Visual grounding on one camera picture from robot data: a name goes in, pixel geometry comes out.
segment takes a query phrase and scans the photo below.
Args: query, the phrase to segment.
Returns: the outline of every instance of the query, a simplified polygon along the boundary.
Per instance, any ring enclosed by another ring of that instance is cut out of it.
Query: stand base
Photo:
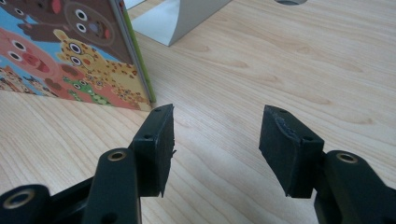
[[[134,30],[171,46],[231,0],[166,0],[133,20]]]

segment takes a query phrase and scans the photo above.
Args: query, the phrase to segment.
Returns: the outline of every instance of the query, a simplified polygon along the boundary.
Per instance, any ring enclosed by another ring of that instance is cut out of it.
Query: wood grain surface
[[[161,1],[129,10],[131,18]],[[286,198],[258,146],[264,105],[366,159],[396,188],[396,1],[234,0],[172,47],[137,34],[158,105],[174,104],[177,153],[143,223],[318,223]],[[127,147],[147,112],[0,91],[0,192],[51,193]]]

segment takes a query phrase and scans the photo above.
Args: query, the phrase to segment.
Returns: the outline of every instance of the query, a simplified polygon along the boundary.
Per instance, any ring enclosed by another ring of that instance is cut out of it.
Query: screw hole
[[[108,155],[110,161],[120,161],[126,157],[126,153],[123,151],[116,151]]]
[[[352,155],[349,155],[349,154],[346,154],[346,153],[341,153],[341,152],[337,154],[337,158],[338,158],[338,160],[344,161],[344,162],[347,162],[347,163],[356,163],[356,162],[358,162],[358,159],[356,159],[356,157],[354,157]]]
[[[306,2],[306,0],[275,0],[275,1],[285,6],[298,6]]]
[[[104,216],[102,216],[102,224],[112,224],[115,223],[117,221],[118,217],[117,214],[115,213],[108,213]]]
[[[14,209],[29,203],[35,197],[33,189],[24,189],[17,192],[6,199],[3,207],[6,209]]]

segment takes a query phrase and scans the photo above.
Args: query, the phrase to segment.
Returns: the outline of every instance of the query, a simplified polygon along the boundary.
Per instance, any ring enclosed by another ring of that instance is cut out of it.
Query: children's book
[[[0,90],[150,110],[122,0],[0,0]]]

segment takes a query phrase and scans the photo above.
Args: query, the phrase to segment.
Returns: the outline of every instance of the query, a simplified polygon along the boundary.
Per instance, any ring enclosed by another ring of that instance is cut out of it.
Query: book spine
[[[122,20],[120,22],[120,25],[122,25],[121,29],[123,29],[124,31],[127,31],[129,33],[128,34],[129,37],[127,39],[129,41],[131,41],[131,45],[132,45],[133,49],[130,51],[134,57],[135,66],[142,77],[142,81],[145,84],[144,86],[148,92],[148,98],[150,99],[150,101],[152,103],[155,103],[157,101],[156,97],[155,97],[155,93],[151,86],[149,74],[148,74],[147,68],[145,66],[139,45],[137,43],[136,36],[134,35],[134,29],[133,29],[133,26],[131,23],[131,19],[129,18],[126,6],[125,6],[123,0],[110,0],[110,3],[111,3],[111,6],[113,6],[113,8],[118,11],[118,15],[122,16]]]

